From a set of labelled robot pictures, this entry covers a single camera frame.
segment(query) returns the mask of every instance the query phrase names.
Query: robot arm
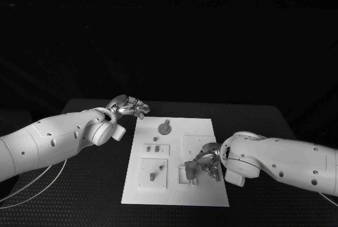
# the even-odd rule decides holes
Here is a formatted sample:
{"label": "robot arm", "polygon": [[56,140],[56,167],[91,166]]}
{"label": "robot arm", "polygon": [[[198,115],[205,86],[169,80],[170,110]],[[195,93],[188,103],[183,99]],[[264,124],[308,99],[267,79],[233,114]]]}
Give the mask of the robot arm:
{"label": "robot arm", "polygon": [[276,181],[338,196],[335,149],[302,141],[266,138],[250,132],[237,132],[222,145],[207,144],[204,147],[208,149],[198,154],[195,165],[205,162],[211,165],[221,159],[227,168],[225,180],[234,185],[244,186],[246,178],[259,177],[263,170]]}
{"label": "robot arm", "polygon": [[117,124],[123,115],[144,118],[149,106],[126,95],[107,107],[48,117],[0,137],[0,181],[75,156],[90,145],[120,141],[126,129]]}

